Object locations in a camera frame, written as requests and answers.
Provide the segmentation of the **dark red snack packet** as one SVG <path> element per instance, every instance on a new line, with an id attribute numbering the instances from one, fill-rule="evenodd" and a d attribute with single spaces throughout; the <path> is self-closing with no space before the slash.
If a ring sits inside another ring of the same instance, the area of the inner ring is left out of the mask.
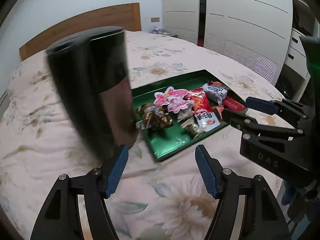
<path id="1" fill-rule="evenodd" d="M 243 104 L 237 102 L 236 100 L 228 96 L 222 101 L 222 104 L 224 108 L 234 112 L 241 112 L 245 109 L 245 106 Z"/>

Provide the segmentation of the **red and white snack bag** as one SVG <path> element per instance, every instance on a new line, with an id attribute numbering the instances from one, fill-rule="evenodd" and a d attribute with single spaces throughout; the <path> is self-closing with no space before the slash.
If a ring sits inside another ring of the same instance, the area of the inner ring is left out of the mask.
<path id="1" fill-rule="evenodd" d="M 205 132 L 209 132 L 220 125 L 218 118 L 210 107 L 203 88 L 190 90 L 186 95 L 186 99 L 193 101 L 195 119 Z"/>

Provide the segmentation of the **pink My Melody snack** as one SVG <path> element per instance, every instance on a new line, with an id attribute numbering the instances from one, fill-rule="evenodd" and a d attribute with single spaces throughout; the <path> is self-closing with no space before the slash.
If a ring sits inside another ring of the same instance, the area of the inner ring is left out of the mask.
<path id="1" fill-rule="evenodd" d="M 185 100 L 184 97 L 189 93 L 186 89 L 175 89 L 174 87 L 168 87 L 165 92 L 154 93 L 154 104 L 160 106 L 167 106 L 169 112 L 177 114 L 181 110 L 186 110 L 193 106 L 192 100 Z"/>

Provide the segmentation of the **small red candy packet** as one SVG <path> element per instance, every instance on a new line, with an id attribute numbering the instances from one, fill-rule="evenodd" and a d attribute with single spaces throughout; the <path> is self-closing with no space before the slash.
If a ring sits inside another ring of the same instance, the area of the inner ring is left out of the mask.
<path id="1" fill-rule="evenodd" d="M 224 110 L 224 106 L 223 105 L 213 106 L 212 110 L 215 113 L 216 117 L 218 118 L 219 122 L 223 124 L 225 122 L 222 117 L 222 111 Z"/>

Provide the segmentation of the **white drawer unit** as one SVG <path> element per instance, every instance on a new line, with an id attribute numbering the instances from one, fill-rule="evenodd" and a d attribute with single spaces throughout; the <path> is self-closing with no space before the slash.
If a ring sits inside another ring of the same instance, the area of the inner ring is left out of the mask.
<path id="1" fill-rule="evenodd" d="M 300 101 L 310 80 L 301 36 L 301 32 L 292 28 L 287 54 L 276 82 L 276 88 L 281 94 L 296 102 Z"/>

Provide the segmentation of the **blue white snack bag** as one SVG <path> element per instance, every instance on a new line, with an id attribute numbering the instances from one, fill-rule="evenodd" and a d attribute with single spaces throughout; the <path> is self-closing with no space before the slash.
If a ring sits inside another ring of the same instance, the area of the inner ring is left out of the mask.
<path id="1" fill-rule="evenodd" d="M 214 101 L 218 105 L 222 105 L 225 100 L 229 88 L 218 81 L 209 81 L 202 86 L 208 99 Z"/>

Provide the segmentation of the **beige wrapped candy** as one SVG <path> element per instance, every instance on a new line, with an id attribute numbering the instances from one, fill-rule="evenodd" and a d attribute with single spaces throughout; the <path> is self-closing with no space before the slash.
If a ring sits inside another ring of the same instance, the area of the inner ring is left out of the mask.
<path id="1" fill-rule="evenodd" d="M 199 137 L 205 133 L 204 129 L 200 127 L 193 118 L 190 118 L 181 124 L 181 127 L 190 133 L 193 138 Z"/>

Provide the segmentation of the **brown wrapped candy bag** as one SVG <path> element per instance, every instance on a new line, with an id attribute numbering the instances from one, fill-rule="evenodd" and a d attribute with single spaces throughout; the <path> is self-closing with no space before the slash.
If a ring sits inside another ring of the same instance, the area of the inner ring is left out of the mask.
<path id="1" fill-rule="evenodd" d="M 136 122 L 136 127 L 141 130 L 170 128 L 174 125 L 172 118 L 165 112 L 164 108 L 154 103 L 145 103 L 136 109 L 140 120 Z"/>

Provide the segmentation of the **white wardrobe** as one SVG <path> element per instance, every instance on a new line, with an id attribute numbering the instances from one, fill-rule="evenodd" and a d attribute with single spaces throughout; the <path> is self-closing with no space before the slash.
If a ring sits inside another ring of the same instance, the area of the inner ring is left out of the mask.
<path id="1" fill-rule="evenodd" d="M 163 28 L 276 83 L 289 48 L 292 0 L 162 0 Z"/>

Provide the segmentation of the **floral pink bedspread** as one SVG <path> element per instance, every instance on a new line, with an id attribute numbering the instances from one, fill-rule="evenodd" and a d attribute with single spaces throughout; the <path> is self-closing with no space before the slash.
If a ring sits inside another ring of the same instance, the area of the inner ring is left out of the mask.
<path id="1" fill-rule="evenodd" d="M 206 69 L 242 98 L 281 100 L 266 79 L 233 59 L 193 43 L 142 31 L 126 33 L 131 86 Z M 45 53 L 20 63 L 1 119 L 1 206 L 29 239 L 59 175 L 99 166 L 71 124 L 52 82 Z M 203 239 L 217 201 L 206 191 L 195 147 L 156 163 L 143 137 L 129 151 L 119 186 L 106 205 L 120 239 Z"/>

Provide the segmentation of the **black and bronze kettle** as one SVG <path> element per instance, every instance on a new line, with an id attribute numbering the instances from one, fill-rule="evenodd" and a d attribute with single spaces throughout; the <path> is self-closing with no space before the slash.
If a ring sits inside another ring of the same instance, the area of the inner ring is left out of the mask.
<path id="1" fill-rule="evenodd" d="M 46 49 L 66 112 L 100 161 L 137 140 L 125 42 L 122 27 L 104 26 L 69 35 Z"/>

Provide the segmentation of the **wooden headboard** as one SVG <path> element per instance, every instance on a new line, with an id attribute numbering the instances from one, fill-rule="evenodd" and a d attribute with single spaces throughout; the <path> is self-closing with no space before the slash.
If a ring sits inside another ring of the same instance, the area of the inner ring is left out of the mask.
<path id="1" fill-rule="evenodd" d="M 103 26 L 119 26 L 129 31 L 141 31 L 140 4 L 127 3 L 103 7 L 59 22 L 21 46 L 20 58 L 24 61 L 64 37 Z"/>

